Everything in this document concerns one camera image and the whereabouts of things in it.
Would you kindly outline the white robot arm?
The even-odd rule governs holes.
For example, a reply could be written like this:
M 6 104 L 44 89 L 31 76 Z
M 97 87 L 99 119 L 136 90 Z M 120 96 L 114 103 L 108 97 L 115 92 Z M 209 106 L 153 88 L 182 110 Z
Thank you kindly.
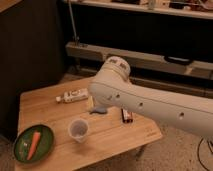
M 109 57 L 89 92 L 100 106 L 116 106 L 213 141 L 213 99 L 157 90 L 129 82 L 130 65 Z

